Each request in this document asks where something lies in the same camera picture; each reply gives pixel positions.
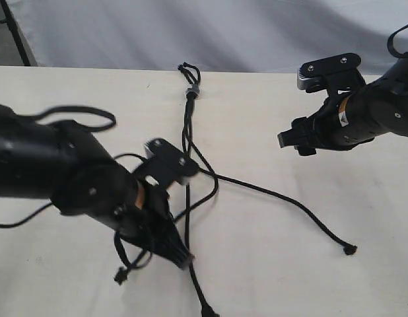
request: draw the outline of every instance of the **white table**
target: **white table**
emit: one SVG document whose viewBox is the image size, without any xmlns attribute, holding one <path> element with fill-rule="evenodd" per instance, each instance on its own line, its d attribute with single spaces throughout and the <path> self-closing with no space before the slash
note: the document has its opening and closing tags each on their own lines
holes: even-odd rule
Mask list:
<svg viewBox="0 0 408 317">
<path fill-rule="evenodd" d="M 180 146 L 186 87 L 176 72 L 0 67 L 0 103 L 18 113 L 56 104 L 113 112 L 117 128 L 96 135 L 112 154 L 143 153 L 153 137 Z M 300 157 L 276 136 L 317 110 L 324 93 L 271 74 L 204 73 L 201 89 L 194 137 L 217 172 L 298 199 L 358 245 L 345 256 L 295 206 L 222 183 L 216 202 L 192 217 L 196 270 L 213 308 L 223 317 L 408 316 L 408 139 L 385 135 L 348 153 Z M 197 176 L 191 186 L 196 200 L 212 181 Z M 184 190 L 170 195 L 176 214 Z M 0 222 L 41 203 L 0 199 Z M 188 273 L 160 258 L 116 285 L 112 237 L 56 209 L 0 230 L 0 317 L 200 316 Z"/>
</svg>

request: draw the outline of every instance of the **white curtain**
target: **white curtain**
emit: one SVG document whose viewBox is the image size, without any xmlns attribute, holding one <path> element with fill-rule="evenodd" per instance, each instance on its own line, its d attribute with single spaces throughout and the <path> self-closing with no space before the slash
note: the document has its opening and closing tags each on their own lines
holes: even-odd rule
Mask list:
<svg viewBox="0 0 408 317">
<path fill-rule="evenodd" d="M 366 73 L 394 61 L 408 0 L 8 0 L 39 65 L 295 72 L 345 52 Z M 408 31 L 397 40 L 408 50 Z"/>
</svg>

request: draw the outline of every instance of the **white backdrop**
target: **white backdrop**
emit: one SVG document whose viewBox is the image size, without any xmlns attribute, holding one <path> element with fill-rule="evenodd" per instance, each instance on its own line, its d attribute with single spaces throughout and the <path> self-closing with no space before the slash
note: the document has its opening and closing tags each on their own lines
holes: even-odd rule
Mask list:
<svg viewBox="0 0 408 317">
<path fill-rule="evenodd" d="M 408 0 L 8 0 L 39 65 L 295 72 L 355 52 L 381 73 Z M 408 49 L 408 31 L 399 41 Z"/>
</svg>

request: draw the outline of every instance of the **white tabletop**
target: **white tabletop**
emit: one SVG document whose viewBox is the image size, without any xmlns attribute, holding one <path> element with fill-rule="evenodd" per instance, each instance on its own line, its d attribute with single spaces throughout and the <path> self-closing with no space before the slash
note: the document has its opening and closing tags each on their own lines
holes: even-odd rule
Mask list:
<svg viewBox="0 0 408 317">
<path fill-rule="evenodd" d="M 18 113 L 56 104 L 113 112 L 118 126 L 96 134 L 111 154 L 142 154 L 154 137 L 180 146 L 186 88 L 176 72 L 0 67 L 0 103 Z M 191 249 L 213 308 L 223 317 L 408 316 L 408 139 L 384 135 L 348 153 L 300 157 L 280 149 L 277 134 L 316 111 L 324 93 L 297 90 L 295 75 L 241 73 L 204 73 L 201 90 L 194 138 L 218 173 L 301 201 L 358 246 L 346 256 L 295 206 L 222 183 L 192 217 Z M 191 188 L 196 200 L 212 181 L 197 176 Z M 177 214 L 184 191 L 175 186 L 170 196 Z M 41 203 L 0 198 L 0 222 Z M 0 230 L 0 317 L 200 316 L 187 271 L 166 260 L 118 286 L 112 237 L 57 209 Z"/>
</svg>

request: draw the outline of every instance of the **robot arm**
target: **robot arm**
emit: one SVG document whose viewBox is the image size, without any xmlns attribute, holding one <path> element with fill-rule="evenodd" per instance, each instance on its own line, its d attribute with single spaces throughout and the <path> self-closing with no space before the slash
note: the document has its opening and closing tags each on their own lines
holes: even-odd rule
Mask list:
<svg viewBox="0 0 408 317">
<path fill-rule="evenodd" d="M 36 122 L 53 112 L 89 112 L 111 123 Z M 129 172 L 92 135 L 115 124 L 113 115 L 89 107 L 20 116 L 0 105 L 0 196 L 50 199 L 62 215 L 88 215 L 183 269 L 193 256 L 175 227 L 166 190 L 173 182 L 186 184 L 199 172 L 198 164 L 167 141 L 154 139 L 146 144 L 147 159 Z M 148 176 L 157 184 L 148 183 Z"/>
<path fill-rule="evenodd" d="M 399 31 L 388 41 L 390 50 Z M 388 132 L 408 137 L 408 53 L 399 57 L 368 85 L 357 70 L 361 62 L 357 54 L 305 63 L 298 71 L 299 89 L 308 93 L 325 89 L 328 98 L 315 114 L 295 119 L 292 129 L 280 133 L 280 146 L 293 145 L 308 156 L 316 149 L 348 151 Z"/>
</svg>

